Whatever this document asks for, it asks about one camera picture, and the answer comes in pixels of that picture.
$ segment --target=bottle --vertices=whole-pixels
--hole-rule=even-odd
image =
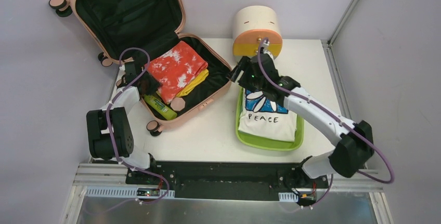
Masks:
[[[161,114],[166,120],[175,119],[178,114],[166,106],[160,99],[152,95],[144,95],[144,101]]]

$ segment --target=cylindrical storage box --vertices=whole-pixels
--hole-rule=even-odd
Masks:
[[[237,12],[233,22],[233,55],[236,60],[242,56],[253,57],[262,38],[269,39],[268,50],[276,58],[282,50],[277,15],[265,6],[250,6]]]

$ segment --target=white table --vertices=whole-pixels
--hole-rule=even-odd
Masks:
[[[232,67],[236,65],[231,39],[207,38],[204,41]],[[299,81],[317,100],[340,113],[320,40],[284,39],[275,65],[279,74]],[[220,100],[210,104],[182,127],[168,129],[158,137],[152,137],[146,130],[146,124],[153,117],[139,102],[128,114],[135,145],[151,153],[157,160],[255,163],[300,162],[309,155],[320,155],[334,148],[323,134],[306,121],[304,141],[297,150],[269,151],[243,144],[235,133],[238,95],[239,86],[232,84],[229,92]]]

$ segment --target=red tie-dye shirt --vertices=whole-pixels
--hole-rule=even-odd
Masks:
[[[161,82],[158,92],[169,104],[208,64],[187,43],[181,41],[150,62],[147,71]]]

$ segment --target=open suitcase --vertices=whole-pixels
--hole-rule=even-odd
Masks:
[[[153,60],[179,41],[186,42],[207,61],[208,77],[183,97],[185,108],[178,112],[177,118],[167,121],[141,100],[165,128],[182,125],[223,96],[231,85],[226,78],[231,70],[229,64],[196,35],[180,33],[185,23],[181,0],[50,0],[49,5],[58,16],[73,12],[78,17],[101,47],[103,53],[98,59],[104,66],[118,63],[119,55],[129,47],[146,50]],[[145,55],[138,51],[128,51],[123,57],[123,61],[132,59],[147,63]]]

